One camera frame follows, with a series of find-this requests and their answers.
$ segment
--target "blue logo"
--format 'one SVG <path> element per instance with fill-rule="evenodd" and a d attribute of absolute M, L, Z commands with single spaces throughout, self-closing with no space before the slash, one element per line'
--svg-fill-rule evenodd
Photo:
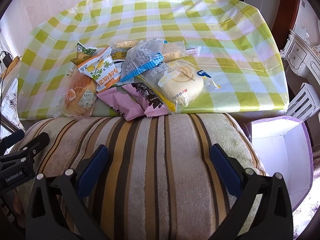
<path fill-rule="evenodd" d="M 208 77 L 208 78 L 211 78 L 211 76 L 204 70 L 200 70 L 197 72 L 198 76 L 200 77 Z"/>

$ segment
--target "pink snack package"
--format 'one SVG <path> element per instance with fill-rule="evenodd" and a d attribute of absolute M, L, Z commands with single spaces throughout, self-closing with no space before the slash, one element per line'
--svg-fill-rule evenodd
<path fill-rule="evenodd" d="M 132 83 L 122 87 L 140 104 L 147 117 L 168 114 L 168 108 L 162 104 L 152 89 L 144 83 Z"/>
<path fill-rule="evenodd" d="M 107 89 L 97 96 L 127 121 L 144 115 L 141 106 L 121 87 Z"/>

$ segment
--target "purple trimmed box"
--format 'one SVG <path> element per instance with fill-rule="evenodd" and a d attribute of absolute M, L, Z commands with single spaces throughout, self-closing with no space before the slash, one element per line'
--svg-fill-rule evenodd
<path fill-rule="evenodd" d="M 305 123 L 279 116 L 250 122 L 248 131 L 266 172 L 270 176 L 276 172 L 283 175 L 292 211 L 296 210 L 313 181 L 312 150 Z"/>

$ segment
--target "checkered tablecloth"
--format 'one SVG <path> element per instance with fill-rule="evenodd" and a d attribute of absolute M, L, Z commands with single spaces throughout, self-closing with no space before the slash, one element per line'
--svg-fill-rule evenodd
<path fill-rule="evenodd" d="M 185 112 L 287 109 L 282 61 L 256 8 L 238 0 L 87 0 L 31 32 L 19 73 L 20 119 L 55 114 L 78 41 L 105 47 L 111 41 L 153 37 L 201 46 L 197 57 L 185 59 L 221 86 Z"/>

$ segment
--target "silver bolt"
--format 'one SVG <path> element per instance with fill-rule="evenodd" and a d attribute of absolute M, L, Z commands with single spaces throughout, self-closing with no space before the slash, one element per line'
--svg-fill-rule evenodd
<path fill-rule="evenodd" d="M 72 175 L 73 174 L 73 169 L 67 169 L 64 174 L 66 174 L 67 176 Z"/>
<path fill-rule="evenodd" d="M 254 171 L 253 171 L 253 169 L 246 168 L 246 169 L 245 169 L 245 173 L 248 174 L 248 175 L 253 175 L 253 174 L 254 174 Z"/>
<path fill-rule="evenodd" d="M 41 180 L 42 178 L 43 178 L 43 174 L 42 174 L 42 173 L 39 173 L 39 174 L 37 175 L 37 179 Z"/>
<path fill-rule="evenodd" d="M 277 173 L 276 173 L 276 178 L 277 178 L 277 179 L 282 179 L 282 174 L 279 173 L 279 172 L 277 172 Z"/>

